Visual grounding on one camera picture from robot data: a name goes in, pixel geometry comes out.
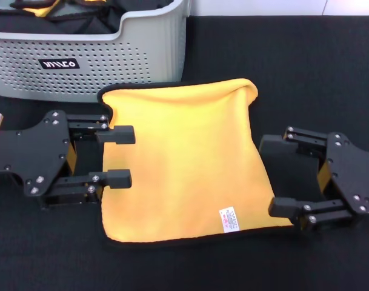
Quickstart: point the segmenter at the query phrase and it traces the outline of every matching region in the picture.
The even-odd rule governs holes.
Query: plastic basket
[[[190,7],[128,12],[111,35],[0,33],[0,95],[96,102],[110,84],[179,81]]]

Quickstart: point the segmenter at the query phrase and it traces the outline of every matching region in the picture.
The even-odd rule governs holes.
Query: bolt
[[[313,216],[313,215],[311,215],[311,216],[309,216],[308,217],[308,220],[311,222],[311,223],[316,223],[316,217],[315,216]]]
[[[89,187],[87,188],[87,191],[88,191],[88,193],[94,193],[94,191],[95,191],[95,187],[94,187],[94,186],[89,186]]]
[[[44,177],[42,176],[38,176],[38,178],[36,179],[37,183],[43,183],[43,181],[44,181]]]
[[[31,194],[37,194],[38,192],[39,192],[39,189],[36,187],[32,188],[31,190]]]

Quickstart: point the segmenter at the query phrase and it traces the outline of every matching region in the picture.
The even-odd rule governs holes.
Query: yellow component
[[[224,233],[219,211],[234,207],[240,230],[290,226],[273,218],[273,191],[251,139],[246,79],[187,87],[114,90],[110,127],[133,125],[136,144],[105,144],[105,171],[130,169],[130,189],[104,189],[106,235],[153,242]]]
[[[52,4],[50,7],[46,8],[24,8],[25,11],[32,12],[36,15],[36,17],[46,17],[51,10],[60,2],[60,0],[56,0],[54,4]]]

